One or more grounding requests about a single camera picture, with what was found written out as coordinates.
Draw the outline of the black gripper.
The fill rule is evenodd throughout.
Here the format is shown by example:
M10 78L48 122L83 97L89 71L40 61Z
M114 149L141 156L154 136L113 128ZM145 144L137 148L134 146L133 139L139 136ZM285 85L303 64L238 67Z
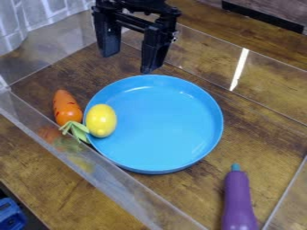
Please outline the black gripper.
M161 68L167 57L182 11L167 0L95 0L94 27L101 54L109 58L121 51L122 28L145 33L141 72Z

